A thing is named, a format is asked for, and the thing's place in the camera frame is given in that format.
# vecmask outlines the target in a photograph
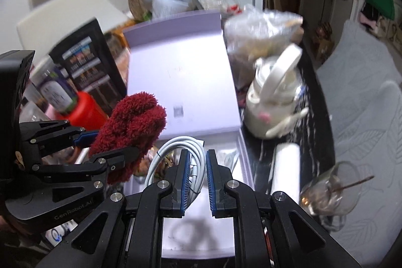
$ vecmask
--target red towel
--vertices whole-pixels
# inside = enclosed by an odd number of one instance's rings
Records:
[[[166,110],[158,105],[153,95],[140,92],[127,96],[116,105],[112,116],[99,130],[89,155],[126,146],[136,146],[140,150],[138,160],[108,175],[109,184],[126,182],[133,174],[134,167],[152,147],[165,125]]]

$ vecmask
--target paper towel roll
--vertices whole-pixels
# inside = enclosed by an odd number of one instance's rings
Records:
[[[295,143],[281,143],[275,148],[272,161],[273,179],[271,194],[285,192],[299,203],[300,195],[300,147]]]

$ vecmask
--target glass cup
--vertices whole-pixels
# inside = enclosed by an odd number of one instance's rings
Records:
[[[300,206],[312,216],[320,216],[330,231],[339,231],[345,224],[345,215],[357,205],[361,184],[343,190],[343,186],[360,180],[357,167],[350,162],[339,162],[330,170],[306,184],[300,193]]]

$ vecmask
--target white kettle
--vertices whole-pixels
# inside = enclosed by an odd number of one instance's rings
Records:
[[[281,137],[293,130],[306,116],[308,108],[294,113],[304,91],[296,68],[302,49],[288,46],[281,56],[256,61],[256,73],[246,97],[244,123],[250,132],[263,139]]]

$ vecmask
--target red bottle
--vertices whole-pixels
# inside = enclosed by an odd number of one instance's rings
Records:
[[[94,98],[83,91],[78,92],[78,103],[68,115],[56,114],[58,120],[69,120],[72,126],[84,127],[87,131],[99,130],[108,116],[99,107]]]

